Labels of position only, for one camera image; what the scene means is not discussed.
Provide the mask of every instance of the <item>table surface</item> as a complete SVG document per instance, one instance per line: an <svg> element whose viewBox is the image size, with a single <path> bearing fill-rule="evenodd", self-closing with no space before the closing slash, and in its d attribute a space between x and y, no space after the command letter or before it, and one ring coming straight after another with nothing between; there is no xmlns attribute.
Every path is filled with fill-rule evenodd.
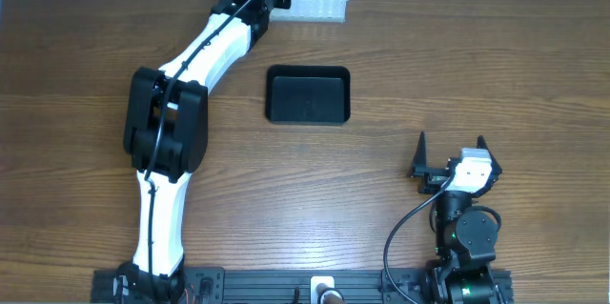
<svg viewBox="0 0 610 304"><path fill-rule="evenodd" d="M0 300L87 301L128 260L139 191L122 136L130 82L201 32L216 0L2 0ZM342 127L264 117L273 64L352 74ZM494 267L517 302L608 296L608 0L350 0L345 24L272 23L210 99L187 194L187 265L374 269L425 199L406 177L420 131L443 166L483 134L504 169ZM393 267L435 257L426 214Z"/></svg>

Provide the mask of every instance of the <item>white egg carton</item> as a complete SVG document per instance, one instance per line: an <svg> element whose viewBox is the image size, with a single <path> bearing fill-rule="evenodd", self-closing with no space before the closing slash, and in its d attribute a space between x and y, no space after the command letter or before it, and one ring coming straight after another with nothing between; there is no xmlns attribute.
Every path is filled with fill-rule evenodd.
<svg viewBox="0 0 610 304"><path fill-rule="evenodd" d="M348 0L292 0L288 10L273 9L271 21L345 22Z"/></svg>

